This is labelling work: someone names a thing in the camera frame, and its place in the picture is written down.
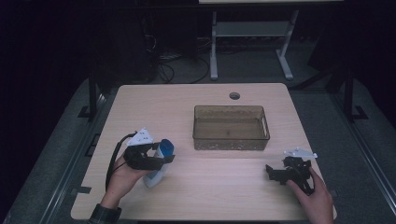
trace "sleeve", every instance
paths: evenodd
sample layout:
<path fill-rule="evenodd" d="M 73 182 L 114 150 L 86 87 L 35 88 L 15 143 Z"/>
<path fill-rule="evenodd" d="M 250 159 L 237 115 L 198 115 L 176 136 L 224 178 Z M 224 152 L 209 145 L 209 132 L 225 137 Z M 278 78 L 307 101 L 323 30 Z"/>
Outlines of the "sleeve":
<path fill-rule="evenodd" d="M 121 209 L 117 210 L 104 208 L 97 204 L 92 212 L 90 220 L 87 224 L 113 224 L 116 223 L 121 215 Z"/>

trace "table leg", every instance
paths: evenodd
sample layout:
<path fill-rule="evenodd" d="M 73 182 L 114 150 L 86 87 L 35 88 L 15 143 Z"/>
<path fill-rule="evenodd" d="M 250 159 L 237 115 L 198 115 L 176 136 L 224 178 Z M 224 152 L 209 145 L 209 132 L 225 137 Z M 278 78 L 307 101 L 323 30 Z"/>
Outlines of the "table leg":
<path fill-rule="evenodd" d="M 290 71 L 288 61 L 286 61 L 285 54 L 288 49 L 289 42 L 291 39 L 291 35 L 293 34 L 294 24 L 297 21 L 299 10 L 295 10 L 291 15 L 290 23 L 288 29 L 285 34 L 285 42 L 282 45 L 281 49 L 276 50 L 276 56 L 279 59 L 280 65 L 282 66 L 283 73 L 285 74 L 285 78 L 287 80 L 293 80 L 293 74 Z"/>
<path fill-rule="evenodd" d="M 210 52 L 210 78 L 217 80 L 218 77 L 218 60 L 216 59 L 216 11 L 213 12 L 212 21 L 212 50 Z"/>

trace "clear plastic container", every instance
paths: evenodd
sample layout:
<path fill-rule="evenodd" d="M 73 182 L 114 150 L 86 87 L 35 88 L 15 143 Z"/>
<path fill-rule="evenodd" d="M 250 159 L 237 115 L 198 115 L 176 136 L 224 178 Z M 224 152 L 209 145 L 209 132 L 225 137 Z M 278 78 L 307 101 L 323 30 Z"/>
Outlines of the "clear plastic container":
<path fill-rule="evenodd" d="M 200 150 L 264 150 L 270 133 L 260 105 L 197 105 L 192 137 Z"/>

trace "gray floor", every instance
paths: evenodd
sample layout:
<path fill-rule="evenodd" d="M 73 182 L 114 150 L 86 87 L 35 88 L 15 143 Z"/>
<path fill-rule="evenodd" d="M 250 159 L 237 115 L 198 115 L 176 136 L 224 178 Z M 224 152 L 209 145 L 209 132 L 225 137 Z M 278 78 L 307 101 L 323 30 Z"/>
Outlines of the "gray floor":
<path fill-rule="evenodd" d="M 287 59 L 295 76 L 287 81 L 275 55 L 275 44 L 250 48 L 235 54 L 220 54 L 219 80 L 215 83 L 282 82 L 296 85 L 317 71 L 307 64 L 314 43 L 293 42 Z M 208 62 L 208 53 L 200 55 Z M 168 63 L 175 70 L 173 84 L 190 83 L 205 74 L 206 64 L 200 60 L 180 59 Z M 336 223 L 396 223 L 396 216 L 384 197 L 372 169 L 365 159 L 373 154 L 380 171 L 396 186 L 396 132 L 375 106 L 369 92 L 355 82 L 354 105 L 360 105 L 369 119 L 349 123 L 340 109 L 342 92 L 329 94 L 322 79 L 304 91 L 291 91 L 300 120 L 311 147 L 318 153 L 318 164 L 334 196 L 338 213 Z M 206 76 L 198 83 L 213 83 Z M 152 83 L 161 85 L 157 77 Z M 99 102 L 99 114 L 92 122 L 78 118 L 80 109 L 88 105 L 88 82 L 81 83 L 64 115 L 52 133 L 11 208 L 10 223 L 84 223 L 70 217 L 90 157 L 85 157 L 92 138 L 100 133 L 117 88 Z M 132 221 L 120 220 L 119 223 Z"/>

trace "metal frame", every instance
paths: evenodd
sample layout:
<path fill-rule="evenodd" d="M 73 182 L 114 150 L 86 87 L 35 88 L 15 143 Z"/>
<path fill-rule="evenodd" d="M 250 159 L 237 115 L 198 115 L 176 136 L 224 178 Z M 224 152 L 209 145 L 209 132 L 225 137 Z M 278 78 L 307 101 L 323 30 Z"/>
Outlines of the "metal frame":
<path fill-rule="evenodd" d="M 216 38 L 219 36 L 284 36 L 285 41 L 280 49 L 276 50 L 280 66 L 286 80 L 293 80 L 289 64 L 285 58 L 291 35 L 297 21 L 299 10 L 294 10 L 290 21 L 254 21 L 254 22 L 218 22 L 217 12 L 213 11 L 212 20 L 212 49 L 210 52 L 210 78 L 217 80 L 218 62 L 216 58 Z"/>

